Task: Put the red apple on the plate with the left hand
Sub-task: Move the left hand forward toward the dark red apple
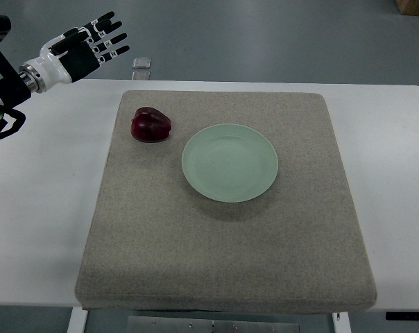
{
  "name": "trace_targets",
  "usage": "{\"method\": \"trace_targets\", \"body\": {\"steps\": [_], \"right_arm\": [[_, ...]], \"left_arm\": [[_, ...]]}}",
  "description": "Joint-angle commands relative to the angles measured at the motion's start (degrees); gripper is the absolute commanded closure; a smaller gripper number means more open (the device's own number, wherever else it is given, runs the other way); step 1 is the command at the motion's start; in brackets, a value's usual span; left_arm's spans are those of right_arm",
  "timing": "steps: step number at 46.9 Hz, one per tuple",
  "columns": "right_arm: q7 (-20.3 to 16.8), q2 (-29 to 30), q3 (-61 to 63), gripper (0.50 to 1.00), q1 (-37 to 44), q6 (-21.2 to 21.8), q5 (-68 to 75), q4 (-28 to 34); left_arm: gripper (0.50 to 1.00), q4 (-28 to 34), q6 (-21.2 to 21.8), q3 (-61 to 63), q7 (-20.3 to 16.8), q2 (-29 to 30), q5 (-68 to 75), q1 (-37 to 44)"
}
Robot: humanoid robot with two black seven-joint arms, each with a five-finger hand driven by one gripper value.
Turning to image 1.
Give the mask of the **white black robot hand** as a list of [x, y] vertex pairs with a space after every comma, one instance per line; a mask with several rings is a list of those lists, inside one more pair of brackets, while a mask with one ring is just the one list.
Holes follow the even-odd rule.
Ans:
[[59, 83], [75, 83], [100, 68], [130, 47], [121, 45], [125, 33], [110, 37], [122, 26], [113, 22], [114, 12], [79, 27], [73, 27], [40, 49], [38, 57], [19, 68], [19, 76], [30, 92], [42, 93]]

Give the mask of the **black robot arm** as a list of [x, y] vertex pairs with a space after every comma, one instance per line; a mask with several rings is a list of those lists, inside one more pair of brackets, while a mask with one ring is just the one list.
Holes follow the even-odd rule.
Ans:
[[[0, 15], [0, 42], [11, 29], [10, 19]], [[23, 78], [14, 70], [0, 52], [0, 140], [18, 132], [26, 116], [15, 107], [31, 97], [31, 91]]]

